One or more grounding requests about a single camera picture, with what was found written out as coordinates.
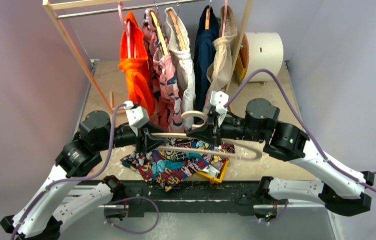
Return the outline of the colourful comic print shorts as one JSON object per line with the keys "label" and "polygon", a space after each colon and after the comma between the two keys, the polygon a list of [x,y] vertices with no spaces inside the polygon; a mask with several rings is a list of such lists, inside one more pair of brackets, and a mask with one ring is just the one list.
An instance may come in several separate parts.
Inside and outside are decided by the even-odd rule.
{"label": "colourful comic print shorts", "polygon": [[148,153],[132,152],[121,159],[121,164],[138,173],[145,182],[158,183],[169,191],[208,165],[224,159],[229,158],[155,149]]}

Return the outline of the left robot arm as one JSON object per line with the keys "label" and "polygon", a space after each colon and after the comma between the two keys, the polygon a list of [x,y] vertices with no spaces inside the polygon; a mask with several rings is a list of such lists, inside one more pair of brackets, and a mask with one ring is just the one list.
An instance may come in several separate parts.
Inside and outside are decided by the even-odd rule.
{"label": "left robot arm", "polygon": [[64,198],[79,183],[92,179],[90,171],[99,163],[107,165],[101,152],[111,153],[115,148],[135,145],[146,153],[164,144],[156,137],[162,129],[149,122],[141,107],[127,111],[131,122],[120,126],[102,110],[90,112],[80,122],[73,139],[67,143],[55,160],[45,182],[15,215],[1,220],[1,227],[13,240],[56,240],[76,220],[101,205],[126,204],[143,201],[142,196],[128,196],[125,185],[114,175],[103,178],[90,192],[71,202]]}

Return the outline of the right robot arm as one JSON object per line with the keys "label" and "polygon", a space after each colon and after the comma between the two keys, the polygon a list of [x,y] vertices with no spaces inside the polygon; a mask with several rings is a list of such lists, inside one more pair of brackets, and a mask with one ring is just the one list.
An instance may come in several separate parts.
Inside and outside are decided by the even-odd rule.
{"label": "right robot arm", "polygon": [[230,113],[219,120],[219,113],[212,108],[204,125],[192,127],[187,136],[212,145],[223,139],[259,142],[270,157],[315,176],[312,181],[262,177],[256,196],[264,204],[283,199],[309,201],[346,217],[369,211],[371,197],[365,193],[365,186],[373,184],[374,174],[355,171],[319,153],[309,135],[293,124],[279,121],[279,113],[279,108],[264,98],[250,100],[244,117]]}

